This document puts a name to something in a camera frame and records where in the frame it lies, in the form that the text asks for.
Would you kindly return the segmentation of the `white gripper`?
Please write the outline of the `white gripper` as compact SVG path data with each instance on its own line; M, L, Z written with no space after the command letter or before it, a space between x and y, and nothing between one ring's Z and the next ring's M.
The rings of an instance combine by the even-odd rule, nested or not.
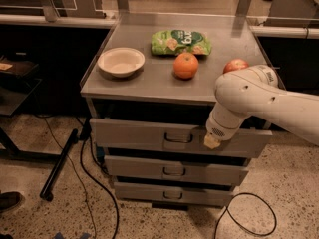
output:
M247 118L246 114L233 112L216 103L206 121L207 135L204 137L204 145L215 149L222 141L232 139Z

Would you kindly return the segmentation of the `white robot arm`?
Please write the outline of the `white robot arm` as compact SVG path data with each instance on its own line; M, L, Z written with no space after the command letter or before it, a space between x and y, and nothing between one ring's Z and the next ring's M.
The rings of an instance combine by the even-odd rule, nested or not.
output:
M319 144L319 97L278 87L273 69L256 65L225 73L215 82L216 103L206 121L204 145L214 149L251 116Z

